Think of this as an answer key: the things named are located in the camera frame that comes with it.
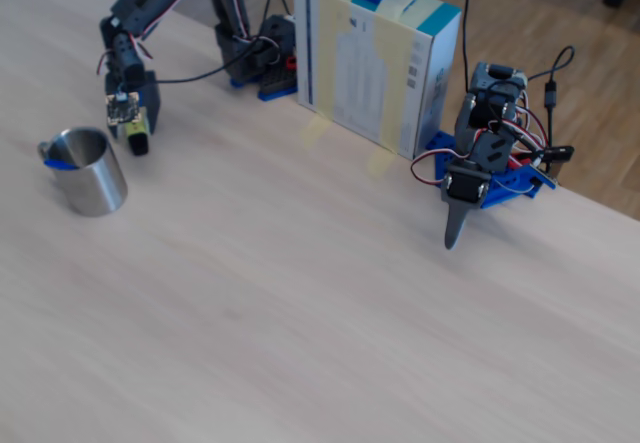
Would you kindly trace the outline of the gripper with camera mount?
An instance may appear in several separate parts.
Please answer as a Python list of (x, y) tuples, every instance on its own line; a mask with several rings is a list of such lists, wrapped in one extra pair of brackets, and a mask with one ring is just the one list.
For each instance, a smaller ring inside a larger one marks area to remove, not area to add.
[(106, 122), (109, 132), (115, 139), (120, 138), (120, 127), (125, 121), (125, 92), (139, 89), (149, 133), (154, 134), (161, 106), (156, 73), (145, 72), (134, 37), (119, 22), (114, 25), (112, 21), (102, 21), (101, 36), (106, 51)]

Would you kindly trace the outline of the gripper without camera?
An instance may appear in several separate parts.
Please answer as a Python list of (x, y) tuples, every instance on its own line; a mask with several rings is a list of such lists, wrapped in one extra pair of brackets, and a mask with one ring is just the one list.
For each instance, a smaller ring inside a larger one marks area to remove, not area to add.
[(445, 247), (455, 247), (468, 213), (484, 203), (491, 182), (491, 173), (479, 164), (463, 159), (452, 160), (441, 183), (442, 200), (448, 203), (444, 236)]

